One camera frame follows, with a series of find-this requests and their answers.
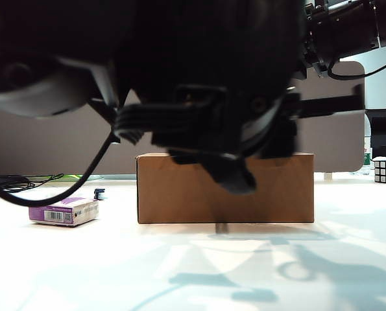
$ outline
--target label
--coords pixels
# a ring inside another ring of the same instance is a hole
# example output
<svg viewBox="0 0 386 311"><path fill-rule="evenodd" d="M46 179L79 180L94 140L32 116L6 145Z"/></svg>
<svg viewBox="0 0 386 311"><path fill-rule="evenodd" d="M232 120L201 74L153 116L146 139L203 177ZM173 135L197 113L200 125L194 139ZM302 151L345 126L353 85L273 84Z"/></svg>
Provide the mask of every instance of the label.
<svg viewBox="0 0 386 311"><path fill-rule="evenodd" d="M370 165L371 160L371 147L370 136L364 137L364 163L363 165Z"/></svg>
<svg viewBox="0 0 386 311"><path fill-rule="evenodd" d="M44 220L46 222L64 222L64 213L44 211Z"/></svg>

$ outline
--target black wire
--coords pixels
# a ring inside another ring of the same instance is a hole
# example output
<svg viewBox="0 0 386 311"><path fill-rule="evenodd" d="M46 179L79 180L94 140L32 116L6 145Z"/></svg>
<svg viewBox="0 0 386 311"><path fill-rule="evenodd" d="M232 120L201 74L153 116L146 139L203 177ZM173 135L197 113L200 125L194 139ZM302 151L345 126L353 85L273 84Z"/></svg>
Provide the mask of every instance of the black wire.
<svg viewBox="0 0 386 311"><path fill-rule="evenodd" d="M13 196L12 194L4 191L3 188L0 187L0 198L4 199L10 203L16 204L16 205L22 205L26 207L40 207L40 206L46 206L51 205L54 203L57 203L61 200L66 199L68 196L72 195L77 189L79 189L89 178L89 176L93 173L96 166L101 161L103 155L108 150L108 147L110 144L115 140L115 135L113 133L110 133L109 136L104 141L101 149L93 159L93 161L90 163L90 166L86 170L86 172L83 174L83 176L69 189L64 191L61 194L58 194L57 196L53 196L52 198L44 199L44 200L27 200L23 198L18 198L17 196Z"/></svg>
<svg viewBox="0 0 386 311"><path fill-rule="evenodd" d="M5 181L0 183L0 187L5 190L5 192L9 193L19 193L22 191L35 189L37 187L40 187L50 181L60 179L64 176L64 174L57 174L57 175L38 175L38 176L19 176L19 175L0 175L0 178L6 178L13 180ZM29 178L42 178L47 177L44 180L30 180ZM18 178L23 178L25 181L16 180Z"/></svg>
<svg viewBox="0 0 386 311"><path fill-rule="evenodd" d="M333 73L333 68L334 68L336 61L337 60L333 60L331 62L330 66L328 67L327 72L328 72L328 76L330 78L333 78L335 80L341 80L341 81L350 81L350 80L367 78L368 76L372 76L372 75L379 73L380 71L386 69L386 65L384 65L383 67L380 67L379 69L377 69L371 73L364 74L364 75L337 75L337 74Z"/></svg>

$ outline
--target gray partition wall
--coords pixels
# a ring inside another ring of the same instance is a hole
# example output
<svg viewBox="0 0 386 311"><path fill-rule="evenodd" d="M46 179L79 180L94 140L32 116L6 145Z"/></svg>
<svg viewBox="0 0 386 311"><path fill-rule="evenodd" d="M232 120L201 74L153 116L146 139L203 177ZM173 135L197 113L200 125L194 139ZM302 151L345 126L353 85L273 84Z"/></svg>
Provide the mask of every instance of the gray partition wall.
<svg viewBox="0 0 386 311"><path fill-rule="evenodd" d="M343 67L346 73L362 71L358 63L350 62ZM314 98L346 95L354 83L319 79L310 71L306 81L294 81L294 85L300 88L304 98ZM135 101L137 98L131 93L127 102ZM300 150L317 154L318 171L325 170L323 163L327 164L326 170L333 171L353 170L361 164L363 121L359 122L358 116L346 118L325 117L300 122ZM82 174L109 129L89 106L42 120L0 111L0 174ZM150 141L151 136L146 135L137 146L112 145L95 174L135 173L137 155L162 151ZM344 166L339 163L343 154L347 164Z"/></svg>
<svg viewBox="0 0 386 311"><path fill-rule="evenodd" d="M130 93L127 102L137 100ZM83 174L109 131L88 105L39 120L0 111L0 174ZM137 155L162 150L150 141L112 145L94 174L135 173Z"/></svg>

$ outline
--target white table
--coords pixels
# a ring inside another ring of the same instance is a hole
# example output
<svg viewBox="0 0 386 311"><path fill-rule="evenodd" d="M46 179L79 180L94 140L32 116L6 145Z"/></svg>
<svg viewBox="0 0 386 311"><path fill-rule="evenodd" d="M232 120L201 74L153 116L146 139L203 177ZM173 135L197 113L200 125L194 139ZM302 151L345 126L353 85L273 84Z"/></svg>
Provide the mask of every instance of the white table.
<svg viewBox="0 0 386 311"><path fill-rule="evenodd" d="M386 185L334 178L314 224L138 225L133 181L87 183L108 199L76 228L0 200L0 310L386 311Z"/></svg>

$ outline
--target small black object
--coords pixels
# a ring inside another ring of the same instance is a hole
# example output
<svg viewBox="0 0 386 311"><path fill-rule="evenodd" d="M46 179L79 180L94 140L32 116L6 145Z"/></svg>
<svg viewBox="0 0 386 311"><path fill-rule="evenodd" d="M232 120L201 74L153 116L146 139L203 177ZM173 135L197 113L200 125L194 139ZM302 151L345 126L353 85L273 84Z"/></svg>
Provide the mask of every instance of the small black object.
<svg viewBox="0 0 386 311"><path fill-rule="evenodd" d="M95 200L103 200L103 199L100 199L100 197L102 196L102 193L104 193L104 189L95 189L95 197L94 199Z"/></svg>
<svg viewBox="0 0 386 311"><path fill-rule="evenodd" d="M63 176L63 174L47 176L0 175L0 187L7 193L19 193L40 187Z"/></svg>
<svg viewBox="0 0 386 311"><path fill-rule="evenodd" d="M373 157L386 157L386 109L368 109Z"/></svg>

